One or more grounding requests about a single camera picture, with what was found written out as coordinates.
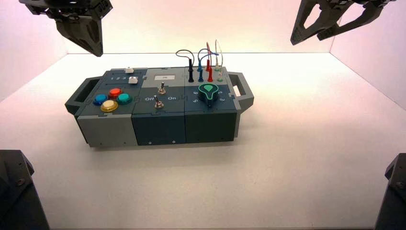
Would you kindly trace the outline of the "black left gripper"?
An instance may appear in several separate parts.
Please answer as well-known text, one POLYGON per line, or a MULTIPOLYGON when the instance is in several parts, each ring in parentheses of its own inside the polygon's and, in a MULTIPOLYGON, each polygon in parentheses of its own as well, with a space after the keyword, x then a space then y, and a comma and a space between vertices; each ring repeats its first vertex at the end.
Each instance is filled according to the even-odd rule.
POLYGON ((101 20, 113 9, 109 0, 19 0, 34 15, 46 15, 56 22, 62 36, 89 53, 103 54, 101 20))

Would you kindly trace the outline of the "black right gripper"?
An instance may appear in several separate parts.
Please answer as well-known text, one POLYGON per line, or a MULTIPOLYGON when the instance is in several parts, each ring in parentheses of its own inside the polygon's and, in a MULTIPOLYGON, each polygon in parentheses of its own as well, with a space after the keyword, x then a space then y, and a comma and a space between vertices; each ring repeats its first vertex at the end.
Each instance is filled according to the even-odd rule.
POLYGON ((338 0, 302 0, 290 41, 292 45, 296 45, 316 34, 321 41, 364 26, 377 19, 384 6, 392 1, 396 0, 341 0, 340 4, 338 0), (351 22, 338 25, 336 22, 339 19, 340 11, 348 9, 354 3, 364 8, 362 14, 351 22), (319 6, 320 14, 310 26, 305 27, 304 24, 316 5, 319 6))

